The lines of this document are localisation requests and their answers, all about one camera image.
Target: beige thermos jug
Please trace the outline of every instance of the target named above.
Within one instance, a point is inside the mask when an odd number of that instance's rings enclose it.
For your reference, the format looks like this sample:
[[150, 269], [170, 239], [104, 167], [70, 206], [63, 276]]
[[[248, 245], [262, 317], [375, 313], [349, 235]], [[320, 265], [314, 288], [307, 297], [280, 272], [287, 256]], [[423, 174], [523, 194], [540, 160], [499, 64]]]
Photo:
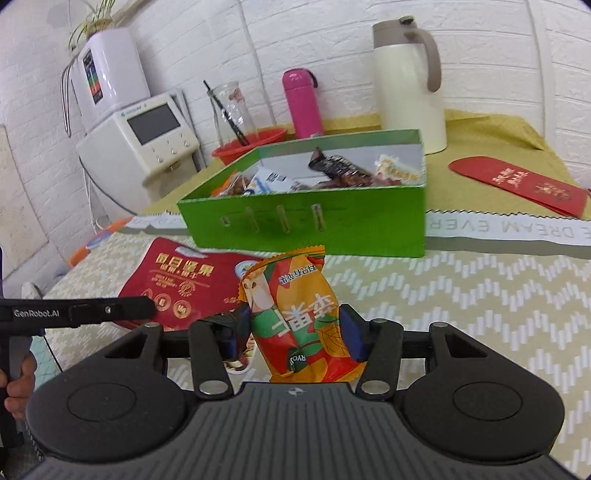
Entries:
[[375, 90], [383, 129], [418, 128], [425, 154], [447, 147], [441, 59], [413, 17], [374, 25]]

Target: black straw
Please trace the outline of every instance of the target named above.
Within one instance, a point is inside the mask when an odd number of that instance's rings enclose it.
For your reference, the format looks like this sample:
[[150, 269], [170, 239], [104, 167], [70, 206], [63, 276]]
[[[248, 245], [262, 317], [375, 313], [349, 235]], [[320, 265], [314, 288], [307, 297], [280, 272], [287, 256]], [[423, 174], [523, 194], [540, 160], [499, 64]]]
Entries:
[[246, 147], [247, 145], [249, 145], [249, 141], [246, 139], [246, 137], [244, 136], [244, 134], [242, 133], [242, 130], [240, 130], [240, 128], [237, 126], [237, 124], [235, 124], [232, 120], [232, 118], [230, 117], [230, 114], [228, 113], [228, 111], [224, 108], [224, 106], [222, 105], [222, 103], [220, 102], [219, 98], [217, 98], [216, 94], [213, 93], [213, 90], [211, 90], [211, 88], [209, 87], [209, 85], [207, 84], [207, 82], [204, 80], [203, 84], [205, 85], [205, 87], [207, 88], [207, 94], [213, 98], [213, 101], [216, 102], [217, 107], [222, 111], [222, 115], [223, 117], [226, 119], [226, 121], [230, 124], [230, 127], [232, 128], [232, 130], [234, 131], [234, 133], [236, 134], [236, 138], [238, 139], [238, 141], [240, 142], [240, 145], [242, 145], [243, 147]]

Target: plant leaves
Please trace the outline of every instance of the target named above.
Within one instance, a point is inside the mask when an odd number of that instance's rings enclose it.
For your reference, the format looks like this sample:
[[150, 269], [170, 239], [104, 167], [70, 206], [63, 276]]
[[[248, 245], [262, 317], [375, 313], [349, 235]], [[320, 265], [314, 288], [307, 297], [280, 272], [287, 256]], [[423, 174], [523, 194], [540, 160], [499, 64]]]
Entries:
[[338, 358], [349, 357], [349, 351], [340, 336], [340, 325], [338, 323], [329, 323], [316, 329], [316, 333], [322, 343], [322, 348], [330, 356]]

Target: screw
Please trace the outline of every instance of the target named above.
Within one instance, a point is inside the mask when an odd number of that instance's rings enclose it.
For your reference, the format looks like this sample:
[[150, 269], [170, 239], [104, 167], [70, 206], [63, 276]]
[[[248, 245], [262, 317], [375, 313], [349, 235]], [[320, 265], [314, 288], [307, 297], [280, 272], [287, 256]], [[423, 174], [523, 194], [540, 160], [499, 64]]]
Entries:
[[206, 380], [199, 385], [199, 391], [206, 395], [219, 395], [228, 389], [228, 384], [221, 380]]
[[367, 380], [361, 385], [361, 390], [367, 395], [383, 395], [390, 391], [390, 385], [382, 380]]

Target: red envelope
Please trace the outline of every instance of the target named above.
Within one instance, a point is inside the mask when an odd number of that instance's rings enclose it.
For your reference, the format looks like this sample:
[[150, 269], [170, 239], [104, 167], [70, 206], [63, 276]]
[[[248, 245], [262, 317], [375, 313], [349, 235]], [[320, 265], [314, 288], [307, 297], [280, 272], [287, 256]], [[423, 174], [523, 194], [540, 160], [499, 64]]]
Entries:
[[449, 164], [450, 170], [514, 193], [564, 216], [580, 218], [587, 202], [587, 192], [490, 157], [461, 158]]

